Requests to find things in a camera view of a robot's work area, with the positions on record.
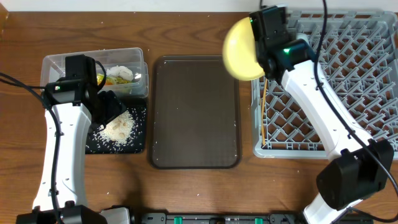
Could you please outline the wooden chopstick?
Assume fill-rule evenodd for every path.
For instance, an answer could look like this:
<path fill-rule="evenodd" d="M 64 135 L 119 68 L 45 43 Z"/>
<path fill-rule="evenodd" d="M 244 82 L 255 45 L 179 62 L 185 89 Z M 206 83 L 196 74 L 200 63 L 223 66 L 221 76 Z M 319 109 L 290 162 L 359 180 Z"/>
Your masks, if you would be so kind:
<path fill-rule="evenodd" d="M 265 109 L 266 105 L 266 94 L 267 94 L 267 87 L 268 87 L 268 79 L 264 79 L 264 90 L 262 94 L 262 109 Z"/>
<path fill-rule="evenodd" d="M 265 137 L 265 129 L 264 129 L 264 110 L 262 109 L 262 103 L 261 103 L 261 137 L 262 137 L 262 146 L 266 145 L 266 137 Z"/>

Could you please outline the green snack wrapper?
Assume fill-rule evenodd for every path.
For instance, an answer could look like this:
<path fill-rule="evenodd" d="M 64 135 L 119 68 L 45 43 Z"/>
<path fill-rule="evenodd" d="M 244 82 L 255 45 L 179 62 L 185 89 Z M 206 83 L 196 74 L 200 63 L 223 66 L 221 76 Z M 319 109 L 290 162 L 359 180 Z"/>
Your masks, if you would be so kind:
<path fill-rule="evenodd" d="M 104 75 L 101 74 L 101 73 L 98 73 L 96 77 L 97 77 L 97 83 L 98 83 L 98 85 L 100 85 L 102 83 L 102 81 L 103 81 Z M 131 81 L 125 80 L 125 79 L 123 79 L 121 77 L 109 77 L 109 76 L 107 76 L 106 77 L 106 81 L 105 81 L 104 84 L 105 85 L 120 85 L 120 84 L 127 84 L 127 83 L 130 83 L 130 82 Z"/>

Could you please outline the white tissue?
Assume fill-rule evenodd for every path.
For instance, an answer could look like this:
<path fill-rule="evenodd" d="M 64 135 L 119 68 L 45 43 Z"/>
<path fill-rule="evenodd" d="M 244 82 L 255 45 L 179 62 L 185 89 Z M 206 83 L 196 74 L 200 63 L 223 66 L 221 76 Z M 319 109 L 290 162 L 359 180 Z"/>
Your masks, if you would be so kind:
<path fill-rule="evenodd" d="M 134 79 L 133 72 L 125 66 L 115 66 L 106 70 L 108 76 L 122 78 L 127 81 L 132 81 Z"/>

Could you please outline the yellow plate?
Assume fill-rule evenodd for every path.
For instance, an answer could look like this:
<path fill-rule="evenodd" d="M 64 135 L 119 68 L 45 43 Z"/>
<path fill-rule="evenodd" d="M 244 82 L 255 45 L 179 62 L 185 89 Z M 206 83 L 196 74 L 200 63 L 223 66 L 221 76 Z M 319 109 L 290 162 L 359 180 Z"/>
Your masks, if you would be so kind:
<path fill-rule="evenodd" d="M 251 81 L 264 75 L 257 62 L 251 20 L 245 17 L 228 31 L 223 43 L 223 63 L 229 74 L 242 81 Z"/>

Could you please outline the blue bowl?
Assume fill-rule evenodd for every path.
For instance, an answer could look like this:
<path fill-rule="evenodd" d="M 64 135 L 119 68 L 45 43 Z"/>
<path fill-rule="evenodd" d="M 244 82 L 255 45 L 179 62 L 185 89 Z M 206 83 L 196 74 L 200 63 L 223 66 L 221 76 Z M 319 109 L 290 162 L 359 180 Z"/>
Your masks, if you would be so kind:
<path fill-rule="evenodd" d="M 310 44 L 307 34 L 297 33 L 296 34 L 296 38 L 297 39 L 302 39 L 302 40 L 306 41 L 307 44 Z"/>

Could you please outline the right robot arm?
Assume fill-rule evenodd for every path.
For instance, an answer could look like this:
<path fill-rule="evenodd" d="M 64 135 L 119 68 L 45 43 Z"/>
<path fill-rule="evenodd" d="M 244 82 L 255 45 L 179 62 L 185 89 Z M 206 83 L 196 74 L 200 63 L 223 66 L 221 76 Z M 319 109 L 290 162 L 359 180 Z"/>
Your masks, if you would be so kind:
<path fill-rule="evenodd" d="M 375 141 L 350 115 L 319 64 L 320 51 L 287 31 L 284 6 L 252 12 L 255 58 L 264 78 L 277 82 L 304 111 L 320 138 L 330 163 L 317 175 L 318 195 L 303 210 L 306 223 L 336 223 L 348 212 L 378 218 L 355 206 L 397 182 L 390 173 L 394 150 L 385 139 Z"/>

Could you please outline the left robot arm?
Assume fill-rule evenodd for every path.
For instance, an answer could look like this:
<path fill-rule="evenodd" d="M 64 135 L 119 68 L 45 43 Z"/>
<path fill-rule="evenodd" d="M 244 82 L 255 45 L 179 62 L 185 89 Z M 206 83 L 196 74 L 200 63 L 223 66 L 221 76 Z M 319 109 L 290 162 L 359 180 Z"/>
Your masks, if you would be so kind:
<path fill-rule="evenodd" d="M 44 168 L 32 211 L 18 215 L 24 223 L 130 223 L 127 207 L 102 212 L 88 208 L 84 169 L 88 134 L 126 111 L 113 91 L 96 80 L 100 63 L 86 55 L 65 59 L 65 76 L 34 96 L 45 108 L 47 142 Z"/>

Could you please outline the grey dishwasher rack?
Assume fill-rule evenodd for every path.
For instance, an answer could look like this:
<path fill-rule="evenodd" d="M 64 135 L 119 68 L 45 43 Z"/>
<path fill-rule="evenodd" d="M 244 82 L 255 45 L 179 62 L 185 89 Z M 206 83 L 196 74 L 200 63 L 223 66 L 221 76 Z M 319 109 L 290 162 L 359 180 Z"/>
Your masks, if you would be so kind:
<path fill-rule="evenodd" d="M 320 65 L 347 110 L 372 137 L 397 147 L 397 16 L 393 12 L 290 11 L 291 34 L 307 34 Z M 260 158 L 325 159 L 303 110 L 276 82 L 268 82 L 262 146 L 264 79 L 251 82 L 253 153 Z"/>

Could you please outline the clear plastic bin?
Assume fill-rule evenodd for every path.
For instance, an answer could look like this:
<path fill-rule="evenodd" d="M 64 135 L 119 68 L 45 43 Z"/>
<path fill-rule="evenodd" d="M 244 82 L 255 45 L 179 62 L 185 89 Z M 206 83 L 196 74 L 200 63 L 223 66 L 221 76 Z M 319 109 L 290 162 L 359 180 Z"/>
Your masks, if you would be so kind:
<path fill-rule="evenodd" d="M 103 91 L 111 90 L 120 98 L 145 98 L 148 96 L 149 74 L 147 64 L 144 62 L 142 50 L 138 47 L 48 55 L 43 59 L 40 85 L 45 86 L 64 77 L 65 58 L 76 54 L 84 54 L 101 62 L 106 70 L 115 66 L 125 66 L 132 71 L 134 79 L 131 83 L 105 85 L 102 88 Z"/>

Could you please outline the dark brown serving tray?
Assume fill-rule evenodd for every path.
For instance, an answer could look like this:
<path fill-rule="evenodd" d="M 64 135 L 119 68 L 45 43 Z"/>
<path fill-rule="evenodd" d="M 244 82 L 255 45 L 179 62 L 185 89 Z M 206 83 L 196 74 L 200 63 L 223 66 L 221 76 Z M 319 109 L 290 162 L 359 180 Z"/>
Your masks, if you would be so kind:
<path fill-rule="evenodd" d="M 154 68 L 149 160 L 157 169 L 230 169 L 241 158 L 239 82 L 220 55 L 167 55 Z"/>

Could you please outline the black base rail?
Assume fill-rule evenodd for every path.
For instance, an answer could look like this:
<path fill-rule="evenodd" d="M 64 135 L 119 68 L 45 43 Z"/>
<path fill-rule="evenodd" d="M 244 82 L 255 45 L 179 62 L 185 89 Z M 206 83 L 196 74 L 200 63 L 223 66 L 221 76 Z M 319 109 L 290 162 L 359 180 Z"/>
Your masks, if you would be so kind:
<path fill-rule="evenodd" d="M 307 223 L 302 214 L 268 213 L 255 215 L 220 215 L 220 214 L 188 214 L 188 213 L 145 213 L 135 218 L 138 224 L 304 224 Z"/>

